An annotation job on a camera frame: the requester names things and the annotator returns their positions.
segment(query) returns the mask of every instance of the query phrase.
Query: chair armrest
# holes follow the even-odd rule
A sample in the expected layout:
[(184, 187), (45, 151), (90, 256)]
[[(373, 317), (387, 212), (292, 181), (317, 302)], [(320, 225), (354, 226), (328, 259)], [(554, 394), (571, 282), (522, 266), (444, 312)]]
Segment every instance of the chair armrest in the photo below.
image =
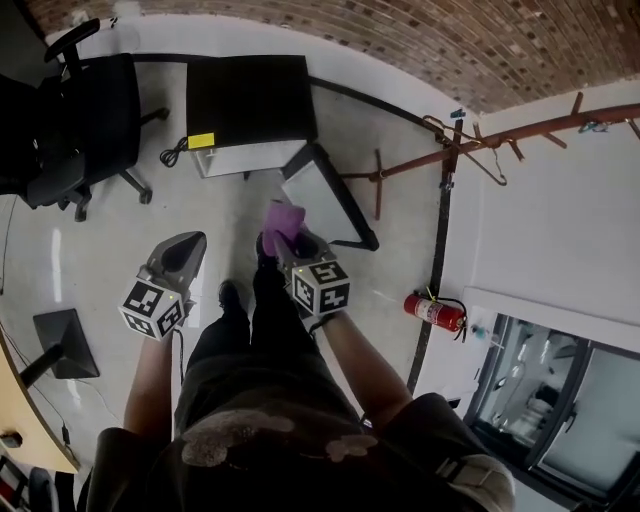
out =
[(49, 62), (55, 59), (58, 55), (64, 53), (65, 50), (73, 48), (80, 41), (95, 34), (98, 30), (100, 30), (100, 20), (98, 18), (85, 21), (82, 25), (71, 29), (47, 48), (44, 54), (44, 61)]
[(42, 174), (27, 185), (27, 204), (32, 208), (48, 205), (62, 199), (84, 181), (84, 155), (79, 154), (45, 166)]

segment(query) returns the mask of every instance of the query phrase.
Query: purple cloth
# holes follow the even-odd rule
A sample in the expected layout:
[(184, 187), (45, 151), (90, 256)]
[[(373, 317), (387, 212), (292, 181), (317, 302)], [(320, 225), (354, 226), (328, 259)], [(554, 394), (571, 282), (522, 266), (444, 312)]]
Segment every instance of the purple cloth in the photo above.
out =
[(262, 226), (262, 248), (267, 256), (276, 255), (273, 234), (279, 231), (288, 240), (295, 240), (304, 222), (305, 209), (299, 206), (271, 202)]

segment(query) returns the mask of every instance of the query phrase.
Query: red fire extinguisher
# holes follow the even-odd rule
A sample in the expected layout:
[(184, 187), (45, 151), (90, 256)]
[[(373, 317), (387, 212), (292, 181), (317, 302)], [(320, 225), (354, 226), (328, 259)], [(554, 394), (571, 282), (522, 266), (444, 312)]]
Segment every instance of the red fire extinguisher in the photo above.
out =
[[(444, 304), (443, 301), (460, 304), (462, 309)], [(464, 343), (467, 337), (467, 308), (457, 299), (436, 298), (433, 295), (429, 297), (416, 291), (405, 299), (404, 310), (410, 315), (422, 318), (425, 322), (457, 332), (456, 340), (462, 334)]]

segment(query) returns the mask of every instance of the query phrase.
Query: wooden desk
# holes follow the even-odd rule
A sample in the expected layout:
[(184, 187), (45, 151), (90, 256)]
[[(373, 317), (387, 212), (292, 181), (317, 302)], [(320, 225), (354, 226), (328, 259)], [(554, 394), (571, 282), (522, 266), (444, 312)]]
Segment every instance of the wooden desk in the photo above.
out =
[(46, 424), (22, 384), (1, 332), (0, 349), (0, 432), (18, 432), (22, 436), (22, 446), (7, 448), (7, 455), (31, 466), (77, 473), (77, 463)]

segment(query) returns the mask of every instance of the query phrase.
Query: fiducial marker cube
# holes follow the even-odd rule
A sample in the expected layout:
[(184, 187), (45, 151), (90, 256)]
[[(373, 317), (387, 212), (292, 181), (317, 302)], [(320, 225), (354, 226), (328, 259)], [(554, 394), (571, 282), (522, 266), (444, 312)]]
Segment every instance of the fiducial marker cube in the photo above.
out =
[(293, 298), (315, 316), (346, 308), (350, 285), (349, 277), (335, 260), (291, 270)]
[(127, 327), (158, 341), (186, 316), (182, 296), (144, 279), (135, 278), (118, 306)]

